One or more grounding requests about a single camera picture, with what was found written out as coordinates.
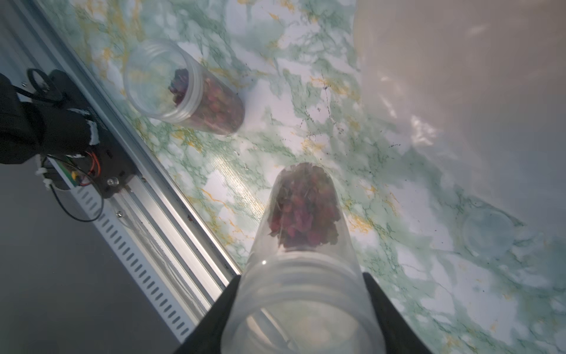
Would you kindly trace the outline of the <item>clear jar lid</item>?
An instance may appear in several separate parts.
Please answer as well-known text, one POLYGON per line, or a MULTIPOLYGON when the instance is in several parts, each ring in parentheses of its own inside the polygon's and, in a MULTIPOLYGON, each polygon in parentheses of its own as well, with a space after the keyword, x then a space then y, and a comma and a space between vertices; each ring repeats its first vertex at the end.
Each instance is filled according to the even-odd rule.
POLYGON ((476 208, 464 219, 462 237, 470 251, 482 258, 497 259, 504 256, 514 243, 514 224, 502 212, 476 208))

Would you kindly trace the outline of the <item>small tea jar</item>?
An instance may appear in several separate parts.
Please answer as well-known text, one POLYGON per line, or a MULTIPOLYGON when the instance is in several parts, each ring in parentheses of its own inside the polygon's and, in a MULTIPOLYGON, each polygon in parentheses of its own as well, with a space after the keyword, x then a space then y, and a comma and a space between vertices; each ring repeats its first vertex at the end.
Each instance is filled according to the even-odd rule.
POLYGON ((223 353, 384 353, 338 195, 324 168, 277 176, 221 339, 223 353))

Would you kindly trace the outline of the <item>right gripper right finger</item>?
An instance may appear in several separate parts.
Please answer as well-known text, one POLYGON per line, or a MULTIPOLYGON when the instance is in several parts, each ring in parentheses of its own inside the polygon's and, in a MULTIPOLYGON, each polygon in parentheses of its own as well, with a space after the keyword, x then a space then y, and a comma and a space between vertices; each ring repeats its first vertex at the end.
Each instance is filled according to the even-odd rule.
POLYGON ((385 341, 387 354, 432 354, 416 335, 370 273, 363 273, 364 283, 385 341))

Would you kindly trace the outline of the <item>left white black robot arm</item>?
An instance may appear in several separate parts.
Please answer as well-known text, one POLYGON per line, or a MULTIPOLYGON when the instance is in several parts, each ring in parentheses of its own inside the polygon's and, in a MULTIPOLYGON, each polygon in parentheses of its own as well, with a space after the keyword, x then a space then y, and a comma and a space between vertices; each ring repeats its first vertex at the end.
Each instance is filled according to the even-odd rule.
POLYGON ((78 155, 100 144, 97 123, 69 108, 72 97, 39 69, 28 69, 27 91, 1 76, 1 163, 21 165, 43 155, 78 155))

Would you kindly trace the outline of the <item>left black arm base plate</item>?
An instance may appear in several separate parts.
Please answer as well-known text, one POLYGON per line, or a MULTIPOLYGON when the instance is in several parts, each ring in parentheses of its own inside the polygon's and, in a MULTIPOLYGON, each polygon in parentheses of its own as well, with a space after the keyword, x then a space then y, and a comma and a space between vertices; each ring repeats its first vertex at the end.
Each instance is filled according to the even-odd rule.
POLYGON ((78 144, 67 156, 74 168, 89 173, 94 184, 109 199, 119 193, 138 172, 137 167, 125 152, 102 118, 92 107, 72 78, 65 72, 54 70, 49 74, 40 69, 28 69, 27 76, 38 96, 35 100, 57 109, 59 117, 83 119, 93 127, 88 146, 78 144))

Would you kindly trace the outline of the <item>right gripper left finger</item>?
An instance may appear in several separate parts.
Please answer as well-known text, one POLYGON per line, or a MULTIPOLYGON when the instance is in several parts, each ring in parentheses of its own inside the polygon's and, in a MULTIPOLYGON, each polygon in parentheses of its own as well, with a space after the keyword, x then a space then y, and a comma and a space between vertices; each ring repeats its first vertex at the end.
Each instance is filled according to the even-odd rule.
POLYGON ((208 313, 174 354, 221 354, 221 339, 228 322, 241 276, 237 275, 218 297, 208 313))

